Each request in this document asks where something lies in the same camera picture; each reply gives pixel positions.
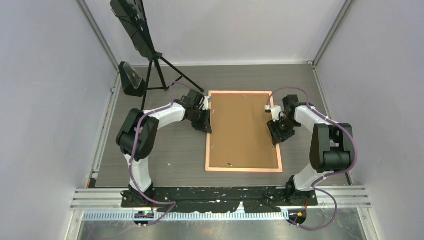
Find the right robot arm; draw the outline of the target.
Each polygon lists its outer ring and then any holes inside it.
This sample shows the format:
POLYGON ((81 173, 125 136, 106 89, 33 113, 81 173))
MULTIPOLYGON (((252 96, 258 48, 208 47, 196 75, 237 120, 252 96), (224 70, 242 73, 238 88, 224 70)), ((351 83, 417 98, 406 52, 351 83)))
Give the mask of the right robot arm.
POLYGON ((282 106, 267 104, 264 107, 265 112, 271 114, 266 125, 272 144, 277 147, 287 141, 295 135, 296 128, 306 127, 312 134, 309 164, 289 178, 282 195, 287 204, 299 205, 312 199, 317 184, 353 165, 356 156, 353 130, 350 124, 335 122, 313 105, 299 102, 296 94, 287 95, 282 103, 282 106))

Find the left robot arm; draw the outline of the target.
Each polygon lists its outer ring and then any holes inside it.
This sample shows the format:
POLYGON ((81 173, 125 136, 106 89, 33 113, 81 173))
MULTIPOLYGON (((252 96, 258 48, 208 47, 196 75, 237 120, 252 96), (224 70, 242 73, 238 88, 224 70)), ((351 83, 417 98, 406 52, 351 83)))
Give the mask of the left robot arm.
POLYGON ((133 108, 128 113, 118 135, 116 144, 127 161, 130 175, 129 189, 135 190, 134 200, 141 207, 153 202, 149 190, 153 181, 149 172, 149 155, 156 141, 158 130, 173 123, 190 121, 192 128, 211 134, 211 97, 195 90, 181 99, 151 110, 133 108))

